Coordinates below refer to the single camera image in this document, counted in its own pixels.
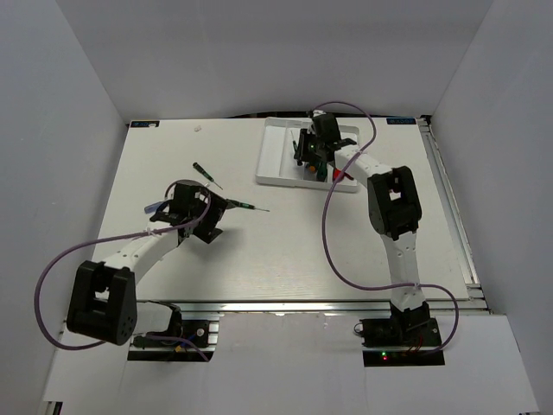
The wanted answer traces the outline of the black green precision screwdriver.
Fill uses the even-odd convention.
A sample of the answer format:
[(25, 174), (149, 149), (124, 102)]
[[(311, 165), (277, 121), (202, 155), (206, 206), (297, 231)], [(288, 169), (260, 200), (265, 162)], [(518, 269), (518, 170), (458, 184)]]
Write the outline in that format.
[(292, 145), (293, 145), (293, 150), (294, 150), (294, 155), (293, 155), (294, 160), (295, 160), (295, 162), (296, 162), (296, 165), (297, 165), (298, 167), (301, 167), (301, 166), (303, 166), (303, 162), (300, 161), (300, 160), (298, 159), (298, 157), (297, 157), (299, 147), (298, 147), (298, 143), (297, 143), (297, 141), (296, 141), (296, 137), (295, 137), (293, 131), (290, 131), (290, 136), (291, 136), (291, 138), (292, 138)]

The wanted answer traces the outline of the long green screwdriver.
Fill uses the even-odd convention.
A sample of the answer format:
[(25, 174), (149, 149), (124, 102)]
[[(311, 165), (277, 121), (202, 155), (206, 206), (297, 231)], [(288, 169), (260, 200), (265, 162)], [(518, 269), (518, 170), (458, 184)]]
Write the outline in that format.
[(317, 164), (316, 179), (318, 182), (327, 181), (327, 165), (323, 162)]

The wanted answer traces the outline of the red curved utility knife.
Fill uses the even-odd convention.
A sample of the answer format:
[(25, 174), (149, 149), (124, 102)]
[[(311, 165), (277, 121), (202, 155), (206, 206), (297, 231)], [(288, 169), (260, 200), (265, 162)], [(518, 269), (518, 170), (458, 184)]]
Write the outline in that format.
[(342, 173), (340, 170), (338, 169), (334, 169), (333, 170), (333, 181), (334, 182), (339, 182), (339, 181), (342, 181), (344, 178), (348, 179), (348, 180), (352, 180), (353, 178), (348, 175), (347, 173)]

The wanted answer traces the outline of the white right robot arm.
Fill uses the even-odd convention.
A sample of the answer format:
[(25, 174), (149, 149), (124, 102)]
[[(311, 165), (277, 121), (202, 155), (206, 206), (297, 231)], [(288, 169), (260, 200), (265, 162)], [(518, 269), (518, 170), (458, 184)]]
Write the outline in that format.
[(343, 179), (355, 180), (366, 189), (368, 218), (383, 241), (390, 272), (391, 337), (411, 344), (430, 319), (429, 306), (420, 286), (416, 260), (416, 232), (422, 207), (414, 176), (406, 166), (392, 168), (365, 153), (351, 138), (344, 138), (333, 114), (314, 111), (307, 128), (294, 144), (294, 159), (321, 172), (333, 173), (331, 196)]

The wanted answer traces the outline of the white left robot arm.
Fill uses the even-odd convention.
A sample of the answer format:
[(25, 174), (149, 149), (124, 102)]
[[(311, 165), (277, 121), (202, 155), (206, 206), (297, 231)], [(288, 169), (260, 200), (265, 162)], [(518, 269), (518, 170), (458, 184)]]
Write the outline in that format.
[(76, 271), (67, 314), (67, 328), (101, 343), (125, 344), (133, 335), (154, 336), (165, 345), (181, 339), (177, 307), (157, 303), (140, 309), (136, 286), (168, 253), (194, 236), (209, 244), (222, 231), (226, 211), (252, 210), (242, 201), (218, 195), (200, 182), (171, 183), (142, 232), (123, 235), (126, 246), (111, 256), (83, 262)]

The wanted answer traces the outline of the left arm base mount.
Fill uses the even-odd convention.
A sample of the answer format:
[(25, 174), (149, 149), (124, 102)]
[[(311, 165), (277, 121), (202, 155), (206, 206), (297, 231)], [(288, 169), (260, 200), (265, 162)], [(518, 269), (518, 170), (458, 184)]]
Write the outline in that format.
[(219, 333), (219, 317), (177, 303), (141, 302), (130, 338), (128, 361), (208, 362)]

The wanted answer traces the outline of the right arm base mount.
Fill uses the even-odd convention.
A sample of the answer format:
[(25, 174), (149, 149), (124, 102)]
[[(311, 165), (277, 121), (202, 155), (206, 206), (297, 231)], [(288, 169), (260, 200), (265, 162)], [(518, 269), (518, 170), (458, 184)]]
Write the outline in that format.
[(413, 310), (391, 306), (386, 318), (359, 320), (353, 333), (362, 339), (365, 367), (439, 367), (442, 338), (437, 320), (424, 302)]

